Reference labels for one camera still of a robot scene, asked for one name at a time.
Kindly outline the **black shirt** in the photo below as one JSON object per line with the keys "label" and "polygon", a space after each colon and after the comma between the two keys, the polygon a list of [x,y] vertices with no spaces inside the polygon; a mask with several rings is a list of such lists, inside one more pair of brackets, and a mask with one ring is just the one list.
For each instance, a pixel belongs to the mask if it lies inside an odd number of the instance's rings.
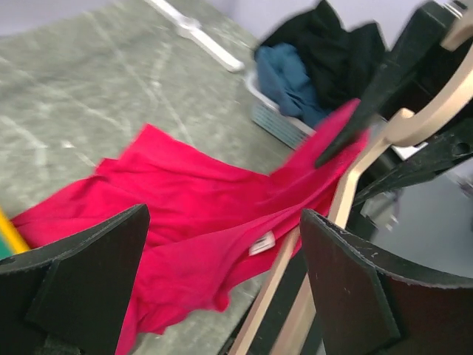
{"label": "black shirt", "polygon": [[361,97],[387,52],[377,22],[346,31],[328,1],[289,18],[253,51],[278,44],[296,48],[325,109]]}

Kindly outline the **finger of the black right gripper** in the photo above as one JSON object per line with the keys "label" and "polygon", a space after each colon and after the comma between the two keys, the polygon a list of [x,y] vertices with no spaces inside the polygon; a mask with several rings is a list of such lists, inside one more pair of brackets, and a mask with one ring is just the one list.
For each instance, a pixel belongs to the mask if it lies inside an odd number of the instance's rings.
{"label": "finger of the black right gripper", "polygon": [[315,162],[327,163],[364,129],[372,117],[418,71],[427,53],[439,45],[458,17],[435,1],[415,10],[361,96],[355,112]]}
{"label": "finger of the black right gripper", "polygon": [[355,195],[364,202],[383,192],[424,183],[472,157],[472,119],[465,118],[434,137],[414,155]]}

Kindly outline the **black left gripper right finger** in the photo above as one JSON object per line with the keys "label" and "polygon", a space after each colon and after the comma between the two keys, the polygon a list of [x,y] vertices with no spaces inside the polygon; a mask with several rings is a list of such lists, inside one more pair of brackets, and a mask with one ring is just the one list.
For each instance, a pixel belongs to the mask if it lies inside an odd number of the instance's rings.
{"label": "black left gripper right finger", "polygon": [[408,261],[306,209],[302,248],[328,354],[470,354],[472,280]]}

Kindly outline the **magenta pink shirt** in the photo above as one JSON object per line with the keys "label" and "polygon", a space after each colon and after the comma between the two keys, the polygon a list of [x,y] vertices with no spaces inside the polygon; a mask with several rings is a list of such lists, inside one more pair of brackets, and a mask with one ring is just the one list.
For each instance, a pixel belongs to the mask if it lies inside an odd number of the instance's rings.
{"label": "magenta pink shirt", "polygon": [[138,334],[161,334],[192,311],[224,311],[230,290],[267,271],[303,209],[327,214],[340,177],[366,146],[361,135],[320,168],[315,159],[358,106],[328,115],[276,171],[231,166],[144,126],[118,159],[13,218],[40,247],[97,225],[136,204],[150,224],[117,353]]}

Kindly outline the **dark blue shirt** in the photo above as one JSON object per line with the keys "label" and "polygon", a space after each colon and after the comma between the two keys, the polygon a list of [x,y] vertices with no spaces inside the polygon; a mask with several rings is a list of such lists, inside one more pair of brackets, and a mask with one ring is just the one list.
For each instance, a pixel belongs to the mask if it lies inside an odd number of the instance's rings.
{"label": "dark blue shirt", "polygon": [[320,105],[294,46],[261,46],[256,51],[255,61],[259,90],[278,105],[282,115],[297,118],[313,128],[332,112]]}

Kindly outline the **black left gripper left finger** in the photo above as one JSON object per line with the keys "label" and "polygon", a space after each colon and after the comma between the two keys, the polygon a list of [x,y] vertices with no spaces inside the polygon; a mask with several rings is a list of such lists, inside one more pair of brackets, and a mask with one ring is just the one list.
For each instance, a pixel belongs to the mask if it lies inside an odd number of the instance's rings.
{"label": "black left gripper left finger", "polygon": [[1,260],[1,353],[34,354],[53,337],[82,354],[114,354],[149,220],[136,205]]}

